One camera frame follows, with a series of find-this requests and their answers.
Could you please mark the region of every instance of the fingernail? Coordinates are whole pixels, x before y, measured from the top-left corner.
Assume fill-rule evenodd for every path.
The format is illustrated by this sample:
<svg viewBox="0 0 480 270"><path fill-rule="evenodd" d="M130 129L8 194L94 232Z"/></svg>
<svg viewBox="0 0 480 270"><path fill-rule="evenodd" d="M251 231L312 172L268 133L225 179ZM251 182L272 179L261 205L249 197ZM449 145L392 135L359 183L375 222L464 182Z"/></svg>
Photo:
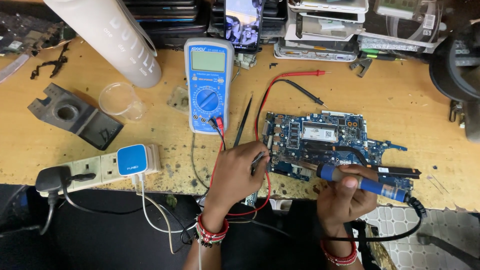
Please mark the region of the fingernail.
<svg viewBox="0 0 480 270"><path fill-rule="evenodd" d="M345 186L348 188L353 188L357 184L355 179L348 179L345 181Z"/></svg>

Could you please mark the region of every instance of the wall socket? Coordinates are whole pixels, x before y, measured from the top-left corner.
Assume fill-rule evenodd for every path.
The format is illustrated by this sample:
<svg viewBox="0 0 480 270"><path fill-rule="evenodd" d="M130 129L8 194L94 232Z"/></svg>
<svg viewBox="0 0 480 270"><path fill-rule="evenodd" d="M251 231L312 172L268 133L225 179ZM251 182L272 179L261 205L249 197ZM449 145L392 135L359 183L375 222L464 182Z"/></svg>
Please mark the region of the wall socket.
<svg viewBox="0 0 480 270"><path fill-rule="evenodd" d="M151 172L148 172L146 174L157 173L160 171L160 154L158 153L158 146L147 145L147 147L149 147L152 150L152 156L155 162L155 166ZM96 156L93 158L87 158L84 160L67 162L67 163L59 164L57 166L69 167L72 175L86 174L86 173L96 174L95 179L92 179L92 180L83 181L83 182L72 181L70 186L67 188L67 191L69 193L77 190L92 188L95 186L109 184L109 183L130 178L130 177L123 177L119 174L116 152L111 154ZM40 195L43 197L47 197L48 192L40 192Z"/></svg>

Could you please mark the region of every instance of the beaded bracelet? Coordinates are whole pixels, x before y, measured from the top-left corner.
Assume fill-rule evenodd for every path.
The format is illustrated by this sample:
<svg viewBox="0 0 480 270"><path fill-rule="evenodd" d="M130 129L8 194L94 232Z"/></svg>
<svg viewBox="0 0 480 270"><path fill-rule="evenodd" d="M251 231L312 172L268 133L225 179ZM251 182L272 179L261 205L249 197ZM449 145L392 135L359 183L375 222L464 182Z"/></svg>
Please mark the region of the beaded bracelet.
<svg viewBox="0 0 480 270"><path fill-rule="evenodd" d="M335 257L325 250L324 242L320 241L320 246L322 247L322 250L324 251L327 259L332 263L336 264L337 266L350 265L357 260L357 245L355 244L355 242L351 242L351 244L352 244L352 252L350 253L350 255L348 255L347 257Z"/></svg>
<svg viewBox="0 0 480 270"><path fill-rule="evenodd" d="M225 238L228 231L228 221L227 219L223 219L223 226L220 232L211 233L202 225L202 214L200 214L197 217L197 226L195 228L195 239L201 240L200 245L203 245L204 247L212 247L213 244L219 245L223 238Z"/></svg>

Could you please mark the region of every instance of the tiled floor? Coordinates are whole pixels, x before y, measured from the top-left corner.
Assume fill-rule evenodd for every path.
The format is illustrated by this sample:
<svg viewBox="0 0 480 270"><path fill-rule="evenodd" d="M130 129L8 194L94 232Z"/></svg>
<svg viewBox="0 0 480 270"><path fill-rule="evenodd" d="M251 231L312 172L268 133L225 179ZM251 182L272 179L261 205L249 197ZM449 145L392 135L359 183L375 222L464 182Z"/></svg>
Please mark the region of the tiled floor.
<svg viewBox="0 0 480 270"><path fill-rule="evenodd" d="M437 236L478 257L480 223L467 213L427 210L419 232ZM404 233L415 226L418 217L413 209L377 207L361 219L379 228L380 236ZM466 264L433 245L420 245L416 233L397 241L383 243L399 270L469 270Z"/></svg>

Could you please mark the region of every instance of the plastic cup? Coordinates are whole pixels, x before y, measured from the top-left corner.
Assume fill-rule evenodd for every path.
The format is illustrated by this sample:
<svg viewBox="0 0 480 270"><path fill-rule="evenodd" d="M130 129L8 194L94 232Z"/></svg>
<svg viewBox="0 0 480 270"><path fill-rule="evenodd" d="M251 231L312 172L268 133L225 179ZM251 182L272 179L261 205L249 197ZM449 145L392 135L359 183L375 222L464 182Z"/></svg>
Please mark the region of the plastic cup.
<svg viewBox="0 0 480 270"><path fill-rule="evenodd" d="M126 119L138 121L146 113L145 104L127 83L113 83L100 93L98 104L109 115L120 115Z"/></svg>

